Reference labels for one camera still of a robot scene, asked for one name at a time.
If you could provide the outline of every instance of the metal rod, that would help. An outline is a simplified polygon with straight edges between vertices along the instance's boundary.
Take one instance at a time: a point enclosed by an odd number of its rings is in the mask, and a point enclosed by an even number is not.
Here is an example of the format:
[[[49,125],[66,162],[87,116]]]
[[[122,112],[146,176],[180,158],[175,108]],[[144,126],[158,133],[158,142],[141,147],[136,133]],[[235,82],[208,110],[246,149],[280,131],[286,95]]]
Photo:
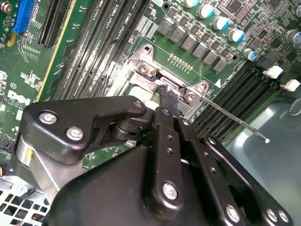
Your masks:
[[[204,101],[206,101],[208,104],[210,104],[211,106],[213,106],[214,108],[216,108],[217,110],[219,110],[220,112],[222,112],[225,115],[227,115],[229,118],[231,118],[235,122],[239,123],[240,125],[244,126],[248,130],[250,130],[252,133],[254,133],[256,136],[258,136],[260,139],[264,140],[264,142],[266,144],[268,144],[270,142],[270,140],[268,138],[266,138],[263,134],[261,134],[260,132],[258,132],[258,130],[255,129],[253,126],[249,125],[248,123],[246,123],[245,121],[239,119],[238,117],[232,115],[230,112],[227,112],[225,109],[223,109],[222,107],[218,106],[216,103],[214,103],[213,101],[207,99],[206,97],[202,96],[202,99]]]

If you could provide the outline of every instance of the screw head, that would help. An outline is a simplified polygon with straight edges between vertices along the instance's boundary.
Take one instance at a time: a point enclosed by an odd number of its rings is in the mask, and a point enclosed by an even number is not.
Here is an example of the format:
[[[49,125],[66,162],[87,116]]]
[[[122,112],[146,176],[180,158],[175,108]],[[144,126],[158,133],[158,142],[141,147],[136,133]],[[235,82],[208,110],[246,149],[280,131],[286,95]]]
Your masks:
[[[51,125],[51,124],[56,123],[57,117],[56,117],[53,113],[50,113],[50,112],[43,112],[43,113],[41,113],[41,114],[39,115],[39,120],[40,120],[42,123]]]
[[[77,128],[77,127],[71,127],[69,129],[67,129],[66,135],[69,139],[76,140],[76,141],[84,138],[84,132],[80,128]]]
[[[178,192],[175,186],[173,186],[171,183],[165,182],[162,186],[164,195],[170,199],[175,200],[178,197]]]
[[[141,102],[138,101],[138,100],[135,100],[135,101],[134,101],[134,105],[135,105],[136,107],[142,107]]]
[[[281,217],[281,219],[282,219],[284,222],[288,223],[288,222],[290,221],[290,220],[288,219],[287,215],[286,215],[282,210],[279,210],[279,211],[278,211],[278,214],[279,214],[279,216]]]
[[[238,223],[239,222],[239,214],[238,212],[236,211],[236,209],[234,209],[233,206],[230,206],[230,205],[227,205],[226,206],[226,211],[227,211],[227,214],[229,216],[229,218],[233,221],[233,222],[236,222]]]
[[[164,114],[166,114],[166,115],[169,115],[169,111],[166,110],[166,109],[162,109],[162,112],[163,112]]]
[[[272,221],[274,221],[274,222],[277,222],[277,221],[278,221],[276,214],[275,214],[271,209],[267,209],[267,214],[268,214],[268,217],[269,217]]]

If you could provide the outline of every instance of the motherboard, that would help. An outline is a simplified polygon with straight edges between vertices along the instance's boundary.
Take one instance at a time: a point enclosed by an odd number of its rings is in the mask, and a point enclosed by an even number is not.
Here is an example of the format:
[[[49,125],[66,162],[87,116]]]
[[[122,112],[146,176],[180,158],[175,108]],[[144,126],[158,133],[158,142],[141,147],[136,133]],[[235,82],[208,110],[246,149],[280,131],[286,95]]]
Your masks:
[[[37,101],[133,95],[168,85],[201,137],[229,142],[299,86],[298,0],[0,1],[0,147],[9,153],[23,109]],[[84,169],[132,147],[91,153]]]

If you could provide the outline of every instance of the blue pcie slot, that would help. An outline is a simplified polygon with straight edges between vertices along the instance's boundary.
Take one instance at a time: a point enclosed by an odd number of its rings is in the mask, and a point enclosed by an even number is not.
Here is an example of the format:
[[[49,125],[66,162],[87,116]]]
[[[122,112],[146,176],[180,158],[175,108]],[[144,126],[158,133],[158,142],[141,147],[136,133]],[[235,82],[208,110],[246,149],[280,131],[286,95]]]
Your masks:
[[[14,32],[20,34],[27,31],[34,2],[35,0],[21,0]]]

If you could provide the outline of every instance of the white connector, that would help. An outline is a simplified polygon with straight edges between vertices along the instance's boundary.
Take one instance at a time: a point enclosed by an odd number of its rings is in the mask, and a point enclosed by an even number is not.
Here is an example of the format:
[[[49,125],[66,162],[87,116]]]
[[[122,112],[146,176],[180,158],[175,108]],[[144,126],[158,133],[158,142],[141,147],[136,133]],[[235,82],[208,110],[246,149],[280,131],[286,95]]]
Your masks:
[[[290,92],[294,92],[299,86],[300,82],[298,82],[296,79],[291,79],[285,85],[280,85],[281,88]]]
[[[263,74],[270,77],[271,79],[276,79],[282,73],[282,68],[275,65],[269,68],[267,71],[263,71]]]

